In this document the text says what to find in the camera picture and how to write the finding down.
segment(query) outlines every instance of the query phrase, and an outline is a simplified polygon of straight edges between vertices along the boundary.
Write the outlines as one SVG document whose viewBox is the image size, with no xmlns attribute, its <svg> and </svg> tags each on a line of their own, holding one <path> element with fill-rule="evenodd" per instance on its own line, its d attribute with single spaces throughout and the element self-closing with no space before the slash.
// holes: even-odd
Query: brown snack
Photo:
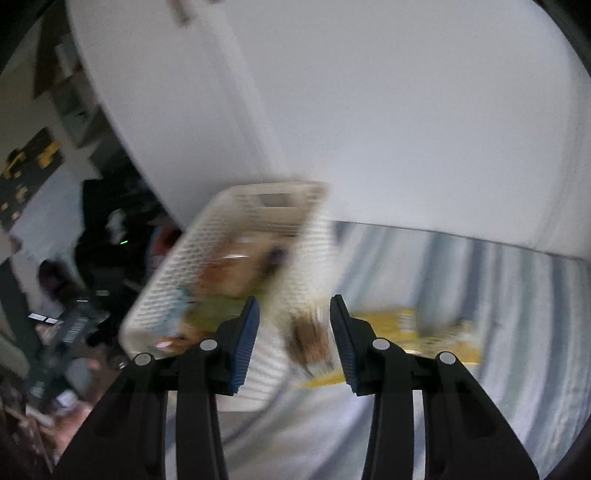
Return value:
<svg viewBox="0 0 591 480">
<path fill-rule="evenodd" d="M 199 278 L 196 294 L 248 295 L 268 273 L 271 253 L 285 249 L 288 241 L 277 233 L 245 232 L 222 242 Z"/>
<path fill-rule="evenodd" d="M 287 349 L 291 360 L 302 367 L 327 361 L 330 358 L 330 343 L 326 327 L 309 317 L 292 316 Z"/>
</svg>

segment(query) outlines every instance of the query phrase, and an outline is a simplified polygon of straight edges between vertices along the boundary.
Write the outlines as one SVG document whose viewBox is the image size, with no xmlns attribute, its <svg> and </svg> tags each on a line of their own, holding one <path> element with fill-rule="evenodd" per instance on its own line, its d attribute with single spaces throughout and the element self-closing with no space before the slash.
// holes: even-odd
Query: yellow object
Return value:
<svg viewBox="0 0 591 480">
<path fill-rule="evenodd" d="M 25 156 L 25 152 L 20 152 L 15 159 L 10 162 L 10 165 L 8 167 L 6 167 L 4 169 L 4 172 L 2 172 L 2 174 L 4 175 L 4 177 L 9 180 L 12 178 L 12 172 L 10 171 L 18 162 L 20 161 L 25 161 L 26 156 Z"/>
<path fill-rule="evenodd" d="M 55 155 L 60 149 L 58 142 L 51 142 L 44 150 L 44 152 L 37 157 L 37 163 L 41 168 L 47 168 L 53 161 L 53 155 Z"/>
<path fill-rule="evenodd" d="M 466 365 L 479 365 L 482 360 L 480 350 L 471 344 L 472 325 L 470 320 L 461 320 L 437 335 L 420 337 L 413 309 L 393 309 L 382 312 L 354 313 L 352 317 L 365 320 L 378 337 L 387 338 L 404 349 L 406 353 L 434 358 L 439 352 L 453 352 Z M 342 371 L 335 371 L 314 378 L 302 388 L 317 388 L 335 385 L 345 381 Z"/>
</svg>

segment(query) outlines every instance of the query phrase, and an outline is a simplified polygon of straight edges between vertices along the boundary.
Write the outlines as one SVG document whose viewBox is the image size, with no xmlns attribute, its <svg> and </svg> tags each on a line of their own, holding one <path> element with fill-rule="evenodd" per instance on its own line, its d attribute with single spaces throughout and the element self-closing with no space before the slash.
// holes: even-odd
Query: yellow package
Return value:
<svg viewBox="0 0 591 480">
<path fill-rule="evenodd" d="M 403 348 L 406 353 L 434 358 L 439 352 L 453 352 L 467 367 L 479 365 L 482 355 L 472 345 L 473 322 L 460 320 L 436 335 L 421 337 L 418 334 L 414 309 L 402 308 L 381 312 L 355 313 L 352 317 L 366 320 L 378 337 L 387 338 Z M 343 383 L 342 371 L 331 372 L 305 383 L 302 388 L 316 388 Z"/>
</svg>

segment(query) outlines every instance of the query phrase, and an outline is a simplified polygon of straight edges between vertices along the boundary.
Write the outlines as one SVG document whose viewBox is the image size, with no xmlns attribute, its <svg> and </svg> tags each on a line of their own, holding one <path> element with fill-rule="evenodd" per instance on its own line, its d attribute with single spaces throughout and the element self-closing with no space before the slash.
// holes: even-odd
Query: blue and white striped cloth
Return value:
<svg viewBox="0 0 591 480">
<path fill-rule="evenodd" d="M 412 307 L 425 333 L 474 321 L 483 352 L 477 378 L 545 477 L 591 411 L 587 263 L 442 233 L 351 223 L 336 231 L 335 293 L 350 311 Z M 420 479 L 424 420 L 415 400 Z M 261 412 L 221 413 L 230 478 L 360 478 L 371 413 L 372 399 L 344 384 L 285 389 Z"/>
</svg>

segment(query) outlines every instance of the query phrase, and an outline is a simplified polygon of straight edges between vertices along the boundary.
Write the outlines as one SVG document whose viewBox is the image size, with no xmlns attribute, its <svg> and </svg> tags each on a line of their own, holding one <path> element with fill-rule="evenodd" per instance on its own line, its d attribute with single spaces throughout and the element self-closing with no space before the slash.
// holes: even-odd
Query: white wall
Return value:
<svg viewBox="0 0 591 480">
<path fill-rule="evenodd" d="M 591 82 L 533 1 L 196 2 L 185 28 L 165 2 L 69 2 L 183 223 L 226 184 L 296 177 L 330 182 L 338 219 L 591 257 Z"/>
</svg>

